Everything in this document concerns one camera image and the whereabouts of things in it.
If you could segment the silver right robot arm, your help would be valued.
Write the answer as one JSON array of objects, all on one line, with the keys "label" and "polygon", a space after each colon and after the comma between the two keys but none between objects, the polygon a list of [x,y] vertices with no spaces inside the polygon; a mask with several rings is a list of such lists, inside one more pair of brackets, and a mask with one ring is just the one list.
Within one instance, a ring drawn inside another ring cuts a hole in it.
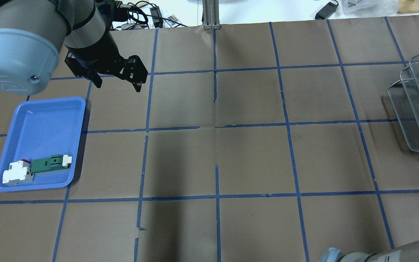
[{"label": "silver right robot arm", "polygon": [[320,262],[419,262],[419,241],[412,242],[380,253],[344,253],[329,248],[319,259]]}]

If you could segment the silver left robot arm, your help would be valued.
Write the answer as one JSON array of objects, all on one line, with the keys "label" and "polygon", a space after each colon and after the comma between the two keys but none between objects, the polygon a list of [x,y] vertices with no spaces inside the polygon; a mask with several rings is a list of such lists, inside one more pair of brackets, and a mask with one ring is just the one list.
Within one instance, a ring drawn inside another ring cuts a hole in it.
[{"label": "silver left robot arm", "polygon": [[148,70],[138,55],[124,58],[110,33],[140,8],[118,0],[0,0],[0,91],[31,96],[45,90],[67,48],[65,64],[97,88],[100,75],[140,92]]}]

